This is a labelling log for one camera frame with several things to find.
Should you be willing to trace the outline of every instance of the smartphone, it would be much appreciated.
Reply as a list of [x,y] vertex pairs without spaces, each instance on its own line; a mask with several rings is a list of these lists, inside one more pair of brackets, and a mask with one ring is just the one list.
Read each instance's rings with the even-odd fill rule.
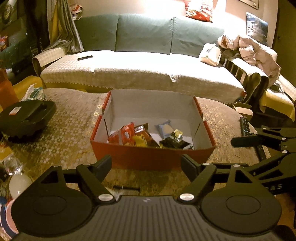
[[93,56],[90,55],[90,56],[81,57],[81,58],[78,58],[77,61],[87,59],[87,58],[93,58]]

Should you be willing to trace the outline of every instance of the open box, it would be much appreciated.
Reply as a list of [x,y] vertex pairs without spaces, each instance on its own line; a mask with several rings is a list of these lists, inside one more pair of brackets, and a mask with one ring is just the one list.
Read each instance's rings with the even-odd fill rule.
[[[133,121],[135,126],[148,122],[148,132],[159,142],[161,137],[154,125],[167,120],[171,120],[173,129],[183,132],[183,140],[193,144],[194,150],[107,143],[110,134]],[[180,169],[183,154],[188,154],[198,163],[206,162],[216,147],[195,96],[171,91],[130,89],[111,90],[108,93],[102,115],[91,135],[91,145],[98,160],[111,155],[113,168],[151,171]]]

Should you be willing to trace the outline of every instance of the white handbag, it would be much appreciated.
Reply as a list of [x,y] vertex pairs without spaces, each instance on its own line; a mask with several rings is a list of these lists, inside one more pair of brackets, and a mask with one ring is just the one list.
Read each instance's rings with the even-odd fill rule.
[[220,62],[222,52],[216,44],[205,44],[200,55],[200,61],[211,66],[217,66]]

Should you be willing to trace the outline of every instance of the white balloon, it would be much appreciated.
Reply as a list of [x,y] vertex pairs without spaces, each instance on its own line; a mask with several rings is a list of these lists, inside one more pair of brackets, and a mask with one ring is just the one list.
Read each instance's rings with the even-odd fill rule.
[[31,184],[32,180],[27,175],[23,173],[13,175],[9,183],[11,197],[17,198]]

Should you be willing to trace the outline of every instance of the coffee table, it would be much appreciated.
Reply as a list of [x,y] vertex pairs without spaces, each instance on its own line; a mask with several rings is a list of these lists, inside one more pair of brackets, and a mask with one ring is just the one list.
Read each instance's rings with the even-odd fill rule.
[[[62,88],[44,89],[47,100],[56,103],[57,111],[48,126],[27,143],[14,144],[12,149],[24,163],[24,171],[34,180],[50,166],[73,169],[77,165],[95,163],[90,135],[102,112],[106,93],[86,93]],[[240,114],[232,108],[209,99],[198,98],[203,118],[213,133],[217,147],[208,162],[257,163],[253,148],[233,148],[230,140],[241,136]],[[182,171],[138,171],[112,169],[103,184],[140,188],[140,195],[176,196],[190,183]]]

